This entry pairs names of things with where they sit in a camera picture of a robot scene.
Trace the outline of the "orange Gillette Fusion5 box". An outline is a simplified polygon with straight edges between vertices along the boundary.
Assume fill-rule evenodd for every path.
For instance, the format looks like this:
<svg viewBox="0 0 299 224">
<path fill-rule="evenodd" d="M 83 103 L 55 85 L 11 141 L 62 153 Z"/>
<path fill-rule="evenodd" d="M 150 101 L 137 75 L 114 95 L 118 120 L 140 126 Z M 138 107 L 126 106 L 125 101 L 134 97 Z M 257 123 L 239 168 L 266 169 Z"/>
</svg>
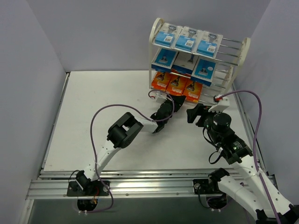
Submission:
<svg viewBox="0 0 299 224">
<path fill-rule="evenodd" d="M 203 85 L 192 80 L 186 82 L 183 95 L 186 96 L 186 100 L 189 102 L 197 103 L 199 101 Z"/>
<path fill-rule="evenodd" d="M 170 83 L 172 74 L 168 72 L 156 72 L 152 82 L 151 88 L 165 91 Z"/>
<path fill-rule="evenodd" d="M 181 96 L 188 80 L 186 77 L 172 75 L 166 92 L 174 96 Z"/>
</svg>

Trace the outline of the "grey Harry's box blue razor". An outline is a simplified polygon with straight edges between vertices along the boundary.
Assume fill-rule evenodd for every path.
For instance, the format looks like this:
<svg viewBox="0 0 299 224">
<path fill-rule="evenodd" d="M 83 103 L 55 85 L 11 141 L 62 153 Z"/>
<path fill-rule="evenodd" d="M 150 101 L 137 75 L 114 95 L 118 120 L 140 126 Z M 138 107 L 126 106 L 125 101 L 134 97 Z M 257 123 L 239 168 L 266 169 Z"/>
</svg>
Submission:
<svg viewBox="0 0 299 224">
<path fill-rule="evenodd" d="M 179 73 L 191 75 L 195 68 L 198 58 L 198 55 L 179 52 L 171 69 Z"/>
</svg>

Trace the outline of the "clear Gillette blister pack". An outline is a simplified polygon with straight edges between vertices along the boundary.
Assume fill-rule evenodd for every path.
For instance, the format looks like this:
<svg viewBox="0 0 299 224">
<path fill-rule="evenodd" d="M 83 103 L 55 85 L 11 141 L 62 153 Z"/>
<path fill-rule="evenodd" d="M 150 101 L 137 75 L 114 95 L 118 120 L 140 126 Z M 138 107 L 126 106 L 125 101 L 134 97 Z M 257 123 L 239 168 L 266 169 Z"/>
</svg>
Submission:
<svg viewBox="0 0 299 224">
<path fill-rule="evenodd" d="M 154 39 L 154 43 L 161 46 L 172 48 L 182 28 L 183 28 L 182 26 L 178 26 L 170 23 L 164 23 L 161 29 L 158 31 Z"/>
<path fill-rule="evenodd" d="M 202 34 L 202 30 L 184 26 L 176 40 L 175 49 L 193 52 L 194 47 L 201 40 Z"/>
</svg>

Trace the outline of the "white Gillette Skinguard razor pack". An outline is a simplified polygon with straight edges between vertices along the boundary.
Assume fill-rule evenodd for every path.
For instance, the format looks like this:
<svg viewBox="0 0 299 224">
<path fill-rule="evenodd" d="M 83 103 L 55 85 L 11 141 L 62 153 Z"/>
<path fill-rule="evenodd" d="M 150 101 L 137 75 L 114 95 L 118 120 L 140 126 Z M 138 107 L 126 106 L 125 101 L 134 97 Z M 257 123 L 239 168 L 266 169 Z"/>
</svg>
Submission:
<svg viewBox="0 0 299 224">
<path fill-rule="evenodd" d="M 223 35 L 209 31 L 203 31 L 202 37 L 196 49 L 196 53 L 215 58 L 220 47 Z"/>
</svg>

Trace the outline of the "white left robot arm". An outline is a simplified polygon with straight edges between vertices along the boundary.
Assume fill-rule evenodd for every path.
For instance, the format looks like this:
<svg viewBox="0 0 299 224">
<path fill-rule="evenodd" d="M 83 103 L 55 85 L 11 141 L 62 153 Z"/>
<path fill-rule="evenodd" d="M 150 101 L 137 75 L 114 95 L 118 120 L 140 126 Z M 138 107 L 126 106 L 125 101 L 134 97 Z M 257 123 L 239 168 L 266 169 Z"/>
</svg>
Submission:
<svg viewBox="0 0 299 224">
<path fill-rule="evenodd" d="M 75 180 L 68 181 L 67 196 L 107 196 L 109 195 L 110 182 L 100 179 L 100 173 L 110 160 L 121 149 L 128 147 L 140 132 L 148 132 L 156 134 L 160 132 L 173 113 L 177 112 L 183 105 L 186 96 L 174 96 L 167 94 L 166 99 L 160 105 L 157 112 L 153 113 L 149 118 L 142 115 L 136 118 L 127 112 L 122 115 L 108 129 L 107 140 L 100 150 L 95 149 L 93 141 L 93 123 L 96 115 L 100 111 L 113 107 L 113 105 L 105 106 L 99 109 L 92 118 L 90 125 L 90 137 L 94 152 L 94 162 L 90 162 L 83 170 L 76 170 Z"/>
</svg>

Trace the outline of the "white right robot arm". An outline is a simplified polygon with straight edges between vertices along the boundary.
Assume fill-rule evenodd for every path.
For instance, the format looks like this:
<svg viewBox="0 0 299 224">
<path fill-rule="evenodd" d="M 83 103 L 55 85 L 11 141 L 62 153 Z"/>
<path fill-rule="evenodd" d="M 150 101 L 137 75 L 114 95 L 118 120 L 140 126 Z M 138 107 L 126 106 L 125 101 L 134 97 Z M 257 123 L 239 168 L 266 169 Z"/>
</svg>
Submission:
<svg viewBox="0 0 299 224">
<path fill-rule="evenodd" d="M 239 203 L 257 224 L 294 224 L 299 220 L 299 207 L 286 199 L 268 176 L 255 164 L 252 150 L 231 129 L 231 117 L 215 112 L 211 106 L 197 104 L 187 110 L 187 121 L 207 132 L 209 142 L 221 158 L 237 171 L 248 184 L 246 189 L 223 168 L 208 176 L 210 191 L 221 192 Z"/>
</svg>

